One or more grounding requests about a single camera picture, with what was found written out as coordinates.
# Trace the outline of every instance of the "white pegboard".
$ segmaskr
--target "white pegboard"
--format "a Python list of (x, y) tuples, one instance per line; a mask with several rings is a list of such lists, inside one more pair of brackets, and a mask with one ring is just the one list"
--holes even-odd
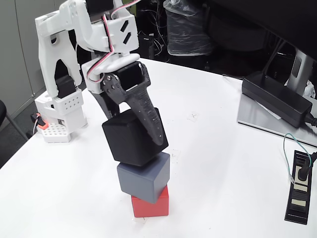
[(47, 129), (38, 128), (38, 131), (43, 135), (47, 143), (70, 141), (70, 134), (67, 132), (66, 127), (58, 123), (50, 123)]

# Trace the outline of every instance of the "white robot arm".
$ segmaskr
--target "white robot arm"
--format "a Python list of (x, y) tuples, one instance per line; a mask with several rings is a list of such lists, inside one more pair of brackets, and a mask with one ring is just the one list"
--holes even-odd
[[(96, 59), (82, 65), (91, 91), (108, 118), (120, 113), (119, 104), (127, 102), (156, 144), (162, 144), (161, 121), (147, 94), (150, 79), (146, 67), (137, 62), (135, 17), (121, 0), (68, 0), (58, 11), (35, 19), (39, 38), (39, 60), (47, 92), (36, 99), (46, 126), (39, 126), (47, 142), (69, 141), (70, 134), (87, 122), (81, 106), (83, 99), (79, 64), (68, 32), (74, 30), (77, 44)], [(56, 37), (52, 43), (51, 36)], [(55, 68), (62, 60), (69, 76), (55, 79)], [(53, 133), (58, 127), (62, 134)]]

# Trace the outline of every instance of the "block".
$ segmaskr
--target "block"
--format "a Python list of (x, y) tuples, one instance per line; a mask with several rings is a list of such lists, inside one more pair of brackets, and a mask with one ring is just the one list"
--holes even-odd
[(143, 201), (137, 197), (132, 196), (132, 206), (135, 217), (159, 217), (168, 215), (168, 189), (164, 188), (162, 194), (159, 196), (156, 204)]
[(168, 146), (164, 127), (164, 142), (156, 145), (132, 110), (106, 121), (103, 129), (114, 160), (125, 164), (143, 166)]
[(117, 171), (121, 190), (146, 202), (156, 203), (169, 181), (169, 162), (169, 154), (160, 152), (142, 167), (120, 163)]

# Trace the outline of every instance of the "red cube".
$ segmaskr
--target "red cube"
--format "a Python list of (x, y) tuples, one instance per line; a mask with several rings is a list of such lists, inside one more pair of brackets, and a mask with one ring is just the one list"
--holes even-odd
[(164, 188), (156, 204), (132, 197), (132, 206), (135, 217), (159, 217), (168, 215), (168, 190)]

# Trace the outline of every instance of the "gray cube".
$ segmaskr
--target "gray cube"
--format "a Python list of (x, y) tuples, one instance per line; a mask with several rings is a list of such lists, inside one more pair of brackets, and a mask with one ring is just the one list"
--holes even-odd
[(169, 181), (169, 154), (160, 152), (142, 167), (120, 163), (121, 190), (149, 203), (156, 203)]

